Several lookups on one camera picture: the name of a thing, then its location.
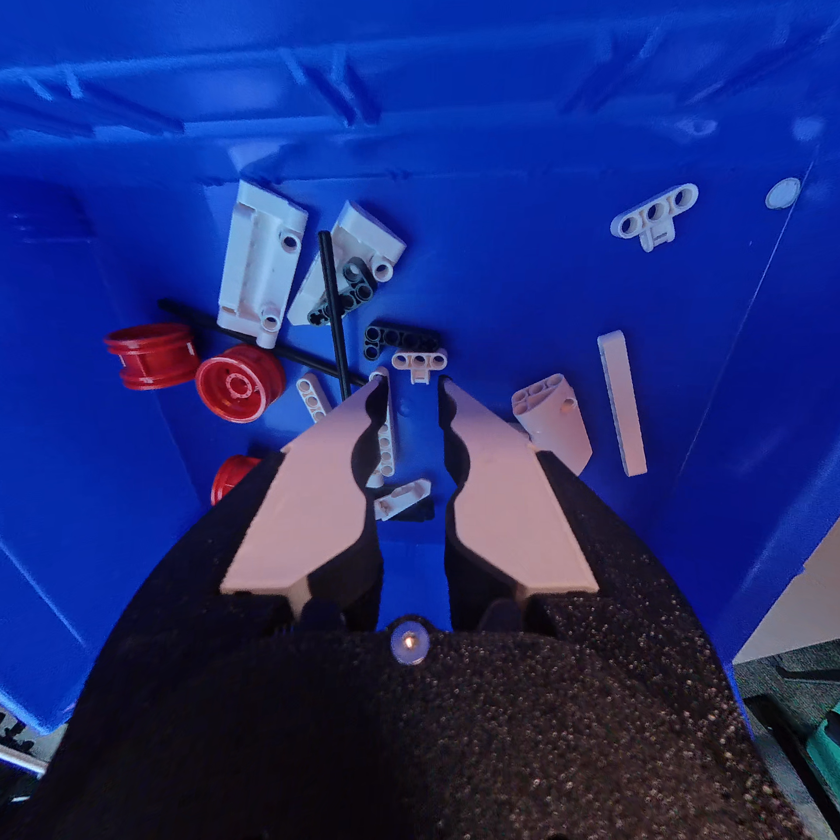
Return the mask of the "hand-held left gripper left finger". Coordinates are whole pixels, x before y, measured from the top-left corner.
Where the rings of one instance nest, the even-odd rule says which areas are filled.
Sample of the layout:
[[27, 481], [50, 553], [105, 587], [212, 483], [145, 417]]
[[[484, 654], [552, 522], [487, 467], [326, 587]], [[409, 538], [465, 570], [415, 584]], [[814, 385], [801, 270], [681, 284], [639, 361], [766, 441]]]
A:
[[221, 583], [223, 594], [351, 605], [382, 570], [366, 482], [378, 464], [389, 381], [372, 381], [294, 438]]

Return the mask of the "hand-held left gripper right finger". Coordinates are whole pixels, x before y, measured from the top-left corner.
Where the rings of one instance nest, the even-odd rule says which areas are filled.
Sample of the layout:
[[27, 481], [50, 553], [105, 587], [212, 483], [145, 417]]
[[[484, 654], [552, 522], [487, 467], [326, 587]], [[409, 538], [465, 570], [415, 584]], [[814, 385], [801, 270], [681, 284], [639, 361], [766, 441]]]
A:
[[445, 512], [450, 610], [599, 592], [557, 493], [571, 472], [452, 379], [440, 380], [440, 427], [456, 485]]

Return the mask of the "small white block piece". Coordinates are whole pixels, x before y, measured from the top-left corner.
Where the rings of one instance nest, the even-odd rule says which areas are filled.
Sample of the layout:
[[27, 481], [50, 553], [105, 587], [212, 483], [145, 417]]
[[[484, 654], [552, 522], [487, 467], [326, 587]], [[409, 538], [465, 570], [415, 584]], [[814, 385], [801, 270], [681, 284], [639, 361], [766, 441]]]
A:
[[387, 495], [374, 499], [374, 518], [388, 521], [403, 515], [405, 511], [429, 497], [432, 483], [428, 479], [415, 479], [391, 490]]

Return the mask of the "blue plastic bin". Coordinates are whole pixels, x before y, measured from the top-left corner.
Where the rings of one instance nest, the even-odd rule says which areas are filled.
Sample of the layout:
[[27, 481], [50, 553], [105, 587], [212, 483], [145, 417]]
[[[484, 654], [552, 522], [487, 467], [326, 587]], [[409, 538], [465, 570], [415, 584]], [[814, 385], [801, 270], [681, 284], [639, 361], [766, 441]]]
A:
[[[373, 320], [506, 419], [565, 374], [582, 478], [733, 662], [838, 519], [838, 2], [2, 2], [2, 705], [42, 732], [218, 467], [310, 424], [131, 391], [103, 342], [216, 320], [240, 181], [308, 212], [290, 301], [346, 201], [406, 244], [363, 376]], [[672, 242], [612, 236], [688, 182]]]

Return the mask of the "red wheel rim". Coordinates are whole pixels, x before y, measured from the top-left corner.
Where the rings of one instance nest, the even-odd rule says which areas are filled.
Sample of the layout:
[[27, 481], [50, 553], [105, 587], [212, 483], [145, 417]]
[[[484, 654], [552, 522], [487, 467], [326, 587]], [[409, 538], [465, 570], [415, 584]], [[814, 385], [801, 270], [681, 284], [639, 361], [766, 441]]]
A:
[[234, 424], [251, 424], [286, 390], [286, 373], [268, 350], [239, 343], [202, 362], [196, 390], [215, 415]]
[[261, 458], [234, 455], [219, 466], [211, 485], [210, 504], [216, 506], [247, 474], [261, 463]]
[[193, 331], [182, 323], [158, 322], [111, 332], [107, 350], [119, 357], [122, 384], [137, 392], [194, 380], [201, 364]]

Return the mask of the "white curved panel piece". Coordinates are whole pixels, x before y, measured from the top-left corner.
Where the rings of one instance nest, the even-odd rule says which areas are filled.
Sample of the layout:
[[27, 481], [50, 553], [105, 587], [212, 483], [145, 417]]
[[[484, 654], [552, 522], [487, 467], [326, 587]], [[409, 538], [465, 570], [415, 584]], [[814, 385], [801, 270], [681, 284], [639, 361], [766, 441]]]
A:
[[538, 450], [553, 453], [576, 476], [592, 458], [592, 444], [574, 389], [561, 373], [513, 393], [511, 410]]

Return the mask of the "thin white beam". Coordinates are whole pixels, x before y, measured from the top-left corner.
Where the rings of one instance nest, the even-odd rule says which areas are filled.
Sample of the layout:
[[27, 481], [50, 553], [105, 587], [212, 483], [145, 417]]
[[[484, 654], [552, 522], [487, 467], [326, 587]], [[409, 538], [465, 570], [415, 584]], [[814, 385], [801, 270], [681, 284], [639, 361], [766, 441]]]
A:
[[392, 390], [388, 392], [385, 422], [377, 433], [380, 460], [369, 476], [366, 487], [378, 489], [395, 474], [395, 433], [392, 421]]

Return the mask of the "small white beam piece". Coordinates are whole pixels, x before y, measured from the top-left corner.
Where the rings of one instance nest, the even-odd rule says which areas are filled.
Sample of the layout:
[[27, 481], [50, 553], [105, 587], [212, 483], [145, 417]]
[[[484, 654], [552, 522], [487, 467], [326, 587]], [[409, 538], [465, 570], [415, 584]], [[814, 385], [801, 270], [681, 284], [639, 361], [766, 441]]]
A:
[[332, 411], [330, 401], [313, 371], [299, 377], [296, 388], [314, 424], [321, 422]]

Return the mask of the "white flat beam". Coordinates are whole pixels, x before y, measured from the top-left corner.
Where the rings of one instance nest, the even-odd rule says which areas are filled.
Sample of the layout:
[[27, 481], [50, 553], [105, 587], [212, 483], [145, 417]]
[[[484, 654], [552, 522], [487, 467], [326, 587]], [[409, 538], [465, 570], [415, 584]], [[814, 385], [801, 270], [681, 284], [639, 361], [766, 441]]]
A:
[[624, 472], [641, 476], [648, 467], [624, 333], [609, 332], [597, 343]]

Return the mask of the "small white connector piece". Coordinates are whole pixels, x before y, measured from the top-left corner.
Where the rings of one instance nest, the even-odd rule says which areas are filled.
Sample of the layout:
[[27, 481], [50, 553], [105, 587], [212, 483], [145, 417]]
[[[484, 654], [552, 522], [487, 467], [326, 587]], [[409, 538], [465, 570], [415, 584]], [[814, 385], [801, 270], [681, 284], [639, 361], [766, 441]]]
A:
[[394, 352], [391, 363], [396, 371], [404, 371], [410, 375], [412, 385], [429, 385], [432, 374], [439, 373], [447, 367], [448, 354], [445, 349], [436, 351], [398, 350]]

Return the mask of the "black short beam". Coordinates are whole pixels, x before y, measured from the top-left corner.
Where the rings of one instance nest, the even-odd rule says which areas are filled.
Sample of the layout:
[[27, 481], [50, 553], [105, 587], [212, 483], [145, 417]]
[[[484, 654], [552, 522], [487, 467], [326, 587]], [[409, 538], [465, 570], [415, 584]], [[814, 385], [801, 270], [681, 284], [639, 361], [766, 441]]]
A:
[[442, 336], [433, 330], [372, 321], [364, 330], [363, 342], [364, 358], [377, 361], [387, 349], [435, 352], [441, 347]]

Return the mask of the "black axle rod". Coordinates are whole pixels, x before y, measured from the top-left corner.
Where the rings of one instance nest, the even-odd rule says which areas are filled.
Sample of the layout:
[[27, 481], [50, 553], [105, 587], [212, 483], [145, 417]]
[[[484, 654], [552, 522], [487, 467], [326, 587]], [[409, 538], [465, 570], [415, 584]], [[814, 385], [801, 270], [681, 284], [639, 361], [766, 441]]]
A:
[[350, 368], [343, 332], [343, 308], [341, 306], [338, 279], [335, 269], [333, 242], [331, 234], [328, 230], [318, 231], [318, 245], [322, 264], [324, 289], [329, 306], [329, 321], [335, 363], [339, 375], [340, 391], [342, 400], [346, 401], [352, 394]]
[[[157, 301], [157, 306], [163, 312], [175, 316], [177, 319], [183, 320], [186, 324], [193, 328], [214, 331], [241, 343], [256, 346], [255, 337], [236, 330], [221, 327], [210, 314], [187, 306], [179, 301], [175, 301], [170, 298], [161, 298]], [[336, 363], [324, 360], [310, 352], [292, 348], [282, 342], [278, 342], [274, 348], [269, 350], [269, 352], [279, 359], [297, 363], [315, 371], [320, 371], [321, 373], [331, 376], [334, 379], [340, 378], [339, 368]]]

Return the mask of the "white rectangular panel piece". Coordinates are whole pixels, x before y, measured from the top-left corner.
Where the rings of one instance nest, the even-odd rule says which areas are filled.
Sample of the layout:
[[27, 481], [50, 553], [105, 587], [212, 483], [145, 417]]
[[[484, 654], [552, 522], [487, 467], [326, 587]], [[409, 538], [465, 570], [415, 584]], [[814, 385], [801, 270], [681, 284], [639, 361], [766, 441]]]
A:
[[241, 181], [232, 212], [217, 325], [272, 350], [287, 309], [308, 212], [278, 193]]

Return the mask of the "white angled panel piece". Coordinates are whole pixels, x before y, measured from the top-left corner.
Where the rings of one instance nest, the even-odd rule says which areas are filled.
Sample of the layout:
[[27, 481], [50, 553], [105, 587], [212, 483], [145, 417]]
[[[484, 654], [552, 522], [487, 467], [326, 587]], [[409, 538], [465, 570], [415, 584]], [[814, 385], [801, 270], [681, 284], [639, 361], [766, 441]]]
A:
[[[332, 226], [332, 251], [339, 284], [344, 292], [349, 282], [342, 267], [351, 258], [361, 259], [374, 279], [374, 289], [393, 278], [394, 267], [406, 244], [360, 205], [346, 201]], [[319, 252], [313, 258], [303, 281], [287, 309], [292, 326], [309, 323], [309, 313], [319, 305], [325, 293]]]

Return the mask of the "white three-hole connector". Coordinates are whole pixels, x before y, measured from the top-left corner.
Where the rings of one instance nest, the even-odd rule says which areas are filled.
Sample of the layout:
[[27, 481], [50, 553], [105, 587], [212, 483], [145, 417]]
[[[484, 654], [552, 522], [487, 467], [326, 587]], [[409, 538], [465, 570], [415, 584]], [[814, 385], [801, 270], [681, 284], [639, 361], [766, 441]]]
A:
[[672, 186], [616, 215], [611, 222], [611, 234], [624, 240], [637, 238], [643, 251], [651, 253], [675, 239], [675, 218], [691, 209], [698, 197], [699, 187], [695, 183]]

